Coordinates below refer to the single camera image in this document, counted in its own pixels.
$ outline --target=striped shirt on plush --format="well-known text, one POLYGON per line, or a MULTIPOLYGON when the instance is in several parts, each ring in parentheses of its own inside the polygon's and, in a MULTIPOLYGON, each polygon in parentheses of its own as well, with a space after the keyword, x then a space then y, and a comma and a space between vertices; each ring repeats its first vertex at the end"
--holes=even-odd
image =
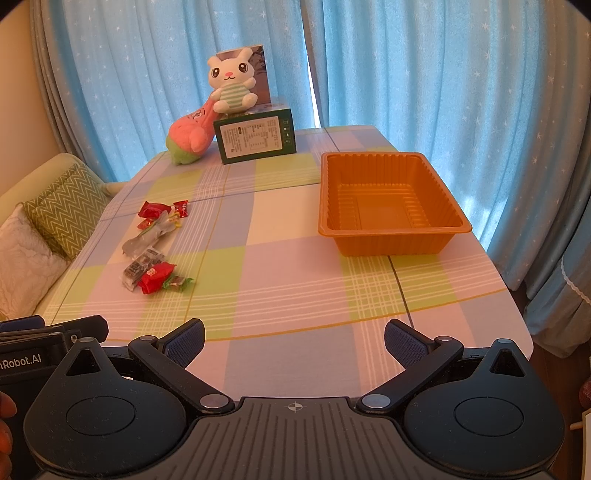
POLYGON ((241 83, 235 83, 234 85, 222 87, 220 100, 228 102, 228 105, 230 106, 229 112, 232 112, 242 106, 242 99, 247 93, 250 93, 248 88, 241 83))

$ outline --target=stuffed bunny toy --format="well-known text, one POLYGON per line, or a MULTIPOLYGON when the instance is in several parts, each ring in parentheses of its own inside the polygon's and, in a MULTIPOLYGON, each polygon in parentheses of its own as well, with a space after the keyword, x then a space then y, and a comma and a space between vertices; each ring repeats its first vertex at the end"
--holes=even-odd
POLYGON ((213 123, 219 113, 213 110, 215 101, 207 102, 193 113, 176 120, 168 130, 166 148, 175 165, 186 165, 198 160, 213 141, 213 123))
POLYGON ((255 69, 248 63, 251 56, 252 50, 243 48, 235 59, 213 56, 207 61, 209 85, 215 88, 209 98, 217 113, 244 112, 256 103, 258 97, 250 91, 256 84, 255 69))

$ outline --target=human hand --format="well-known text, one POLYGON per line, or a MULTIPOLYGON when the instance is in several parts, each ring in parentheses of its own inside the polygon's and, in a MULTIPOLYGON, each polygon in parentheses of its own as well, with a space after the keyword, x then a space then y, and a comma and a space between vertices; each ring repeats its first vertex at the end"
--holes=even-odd
MULTIPOLYGON (((17 414, 17 406, 13 400, 5 393, 0 392, 0 419, 9 419, 17 414)), ((8 425, 0 420, 0 480, 10 478, 12 463, 10 455, 12 453, 12 433, 8 425)))

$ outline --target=plaid tablecloth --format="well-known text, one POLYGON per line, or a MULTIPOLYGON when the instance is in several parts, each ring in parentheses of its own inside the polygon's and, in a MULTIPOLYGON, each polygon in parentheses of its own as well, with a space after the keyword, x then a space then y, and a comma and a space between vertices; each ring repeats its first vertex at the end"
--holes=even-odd
POLYGON ((466 346, 512 338, 531 355, 523 319, 471 233, 439 255, 391 258, 342 257, 318 234, 320 156, 394 150, 377 129, 298 131, 296 143, 297 154, 229 166, 215 144, 188 166, 157 155, 109 204, 39 313, 48 323, 101 314, 111 345, 201 318, 207 342, 189 370, 234 398, 367 392, 402 370, 384 348, 393 317, 466 346), (194 284, 127 291, 121 245, 138 233, 139 207, 185 199, 189 217, 157 247, 194 284))

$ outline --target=curtain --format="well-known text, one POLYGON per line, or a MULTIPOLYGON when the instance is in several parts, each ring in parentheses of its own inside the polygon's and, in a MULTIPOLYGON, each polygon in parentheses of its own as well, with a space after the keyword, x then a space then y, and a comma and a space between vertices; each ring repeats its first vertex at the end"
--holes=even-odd
POLYGON ((591 109, 587 112, 583 144, 569 186, 538 255, 525 276, 527 296, 533 299, 550 278, 581 221, 591 193, 591 109))
POLYGON ((564 358, 591 338, 591 202, 564 255, 525 309, 534 341, 564 358))
MULTIPOLYGON (((92 150, 117 180, 165 150, 171 123, 199 108, 212 88, 207 59, 263 44, 272 96, 286 99, 296 128, 314 126, 299 4, 289 0, 41 1, 60 96, 85 110, 92 150), (60 72, 68 76, 60 78, 60 72)), ((76 113, 65 106, 68 118, 76 113)))
POLYGON ((426 155, 510 288, 569 185, 589 23, 560 0, 301 0, 324 125, 426 155))
POLYGON ((63 66, 72 63, 67 39, 55 35, 63 17, 56 2, 31 0, 30 19, 33 57, 47 118, 62 152, 83 160, 104 181, 115 175, 96 136, 76 72, 63 66))

